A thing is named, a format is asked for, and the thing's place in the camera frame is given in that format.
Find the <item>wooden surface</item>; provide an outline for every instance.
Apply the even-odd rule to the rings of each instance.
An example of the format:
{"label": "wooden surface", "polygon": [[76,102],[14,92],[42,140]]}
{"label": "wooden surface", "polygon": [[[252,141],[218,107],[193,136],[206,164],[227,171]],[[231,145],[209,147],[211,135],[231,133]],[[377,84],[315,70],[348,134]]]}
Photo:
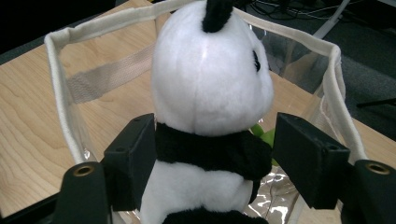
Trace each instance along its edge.
{"label": "wooden surface", "polygon": [[[133,0],[109,13],[146,5],[145,0]],[[155,24],[145,22],[66,47],[62,59],[68,74],[74,74],[122,58],[154,39]],[[311,95],[277,75],[273,81],[276,99],[266,120],[272,120],[277,111],[301,115]],[[101,152],[130,119],[153,112],[149,73],[78,107],[101,160]],[[0,122],[0,209],[6,217],[58,192],[64,172],[74,165],[60,128],[44,46],[0,66]],[[396,167],[396,143],[355,123],[369,157]],[[340,222],[336,211],[305,208],[299,223]]]}

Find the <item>panda head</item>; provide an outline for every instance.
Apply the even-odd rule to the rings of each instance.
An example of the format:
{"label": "panda head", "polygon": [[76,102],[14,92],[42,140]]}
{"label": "panda head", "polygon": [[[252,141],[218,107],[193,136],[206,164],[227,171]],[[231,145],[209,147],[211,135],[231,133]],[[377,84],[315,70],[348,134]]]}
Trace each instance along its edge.
{"label": "panda head", "polygon": [[151,73],[157,120],[186,133],[247,130],[273,101],[264,47],[233,13],[233,0],[197,1],[172,14]]}

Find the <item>panda body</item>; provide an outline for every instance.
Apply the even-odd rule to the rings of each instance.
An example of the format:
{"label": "panda body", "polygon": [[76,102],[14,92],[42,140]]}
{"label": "panda body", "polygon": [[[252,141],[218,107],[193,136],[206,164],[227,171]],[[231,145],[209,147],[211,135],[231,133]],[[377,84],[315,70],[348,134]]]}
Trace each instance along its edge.
{"label": "panda body", "polygon": [[[232,0],[207,3],[218,10]],[[271,150],[247,130],[270,109],[273,86],[262,43],[229,9],[220,29],[206,32],[206,1],[192,2],[158,36],[151,91],[159,158],[143,194],[142,224],[250,223],[237,219],[251,201],[253,181],[271,170]],[[227,217],[232,222],[219,221]]]}

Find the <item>white bag trim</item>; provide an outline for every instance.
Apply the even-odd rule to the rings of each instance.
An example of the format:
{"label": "white bag trim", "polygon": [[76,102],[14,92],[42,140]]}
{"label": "white bag trim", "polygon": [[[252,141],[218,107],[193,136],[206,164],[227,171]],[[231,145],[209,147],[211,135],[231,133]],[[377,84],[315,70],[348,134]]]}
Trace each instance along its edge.
{"label": "white bag trim", "polygon": [[[193,0],[167,0],[150,7],[128,8],[102,18],[84,22],[76,28],[65,28],[46,36],[45,44],[49,55],[49,68],[59,118],[64,131],[65,140],[76,163],[81,163],[86,160],[81,153],[86,147],[78,141],[78,137],[72,129],[73,126],[70,119],[75,115],[73,115],[72,111],[69,110],[69,106],[74,102],[70,90],[67,89],[67,80],[64,75],[64,69],[58,57],[61,49],[67,44],[95,38],[137,22],[155,20],[163,13],[177,10],[192,1]],[[338,131],[346,141],[346,146],[351,149],[352,154],[350,161],[354,162],[356,160],[366,159],[367,157],[364,153],[361,138],[344,102],[346,90],[340,65],[341,50],[338,46],[330,42],[314,38],[312,35],[305,32],[261,20],[239,9],[235,9],[235,12],[238,13],[247,23],[253,26],[294,39],[305,45],[308,49],[329,57],[328,69],[325,72],[322,83],[324,94],[327,99],[326,103],[329,104],[328,107],[332,114],[332,121],[336,122],[336,126],[339,129]]]}

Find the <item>black ear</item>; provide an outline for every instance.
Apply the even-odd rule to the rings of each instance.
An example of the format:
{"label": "black ear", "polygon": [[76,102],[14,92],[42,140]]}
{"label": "black ear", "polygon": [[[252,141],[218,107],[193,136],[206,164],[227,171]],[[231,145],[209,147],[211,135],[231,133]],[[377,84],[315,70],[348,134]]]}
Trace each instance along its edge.
{"label": "black ear", "polygon": [[206,33],[215,33],[231,17],[233,11],[233,0],[207,0],[206,14],[202,21],[203,30]]}

